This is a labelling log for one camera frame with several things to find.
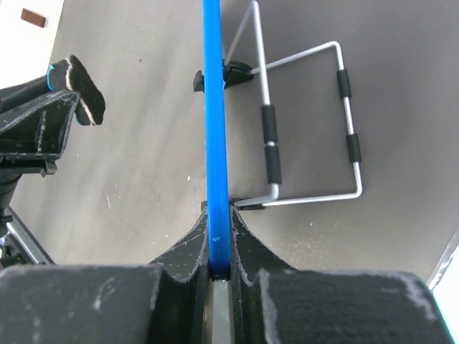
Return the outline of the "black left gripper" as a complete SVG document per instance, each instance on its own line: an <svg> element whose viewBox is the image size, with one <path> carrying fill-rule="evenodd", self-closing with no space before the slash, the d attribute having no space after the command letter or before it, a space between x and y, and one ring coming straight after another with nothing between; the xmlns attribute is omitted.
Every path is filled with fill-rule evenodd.
<svg viewBox="0 0 459 344"><path fill-rule="evenodd" d="M1 208L23 174L55 174L80 94L50 91L44 80L1 90Z"/></svg>

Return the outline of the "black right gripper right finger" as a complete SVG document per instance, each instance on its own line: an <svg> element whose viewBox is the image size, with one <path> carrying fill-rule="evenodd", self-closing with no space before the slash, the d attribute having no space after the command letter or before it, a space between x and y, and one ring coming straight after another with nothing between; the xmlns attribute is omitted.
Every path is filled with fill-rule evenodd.
<svg viewBox="0 0 459 344"><path fill-rule="evenodd" d="M269 285L270 278L296 274L298 270L282 260L247 227L239 211L231 206L231 285Z"/></svg>

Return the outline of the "white drawer cabinet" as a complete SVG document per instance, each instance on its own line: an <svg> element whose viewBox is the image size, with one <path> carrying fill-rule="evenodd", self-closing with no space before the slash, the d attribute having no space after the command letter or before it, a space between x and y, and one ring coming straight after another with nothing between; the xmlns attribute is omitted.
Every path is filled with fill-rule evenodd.
<svg viewBox="0 0 459 344"><path fill-rule="evenodd" d="M1 2L1 88L46 73L63 5L63 1Z"/></svg>

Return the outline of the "blue framed whiteboard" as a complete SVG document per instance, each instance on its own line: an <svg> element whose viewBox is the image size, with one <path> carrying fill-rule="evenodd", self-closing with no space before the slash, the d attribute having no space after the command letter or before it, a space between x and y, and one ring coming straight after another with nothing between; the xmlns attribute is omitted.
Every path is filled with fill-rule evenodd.
<svg viewBox="0 0 459 344"><path fill-rule="evenodd" d="M230 278L230 204L224 112L220 2L203 1L204 109L209 266L213 280Z"/></svg>

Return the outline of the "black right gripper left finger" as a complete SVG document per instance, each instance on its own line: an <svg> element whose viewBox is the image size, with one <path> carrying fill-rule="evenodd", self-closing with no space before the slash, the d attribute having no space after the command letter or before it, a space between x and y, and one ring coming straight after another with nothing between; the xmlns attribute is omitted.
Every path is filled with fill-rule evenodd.
<svg viewBox="0 0 459 344"><path fill-rule="evenodd" d="M208 215L207 208L199 215L192 228L178 242L160 254L153 265L155 287L190 285L206 287L208 277Z"/></svg>

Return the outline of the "blue whiteboard eraser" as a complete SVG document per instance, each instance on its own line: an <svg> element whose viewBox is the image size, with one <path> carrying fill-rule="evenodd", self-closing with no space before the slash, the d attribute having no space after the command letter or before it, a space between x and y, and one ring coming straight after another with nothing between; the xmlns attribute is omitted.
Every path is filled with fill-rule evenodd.
<svg viewBox="0 0 459 344"><path fill-rule="evenodd" d="M81 125L101 125L105 99L82 62L71 55L51 64L47 71L47 86L52 91L68 90L80 95L75 111Z"/></svg>

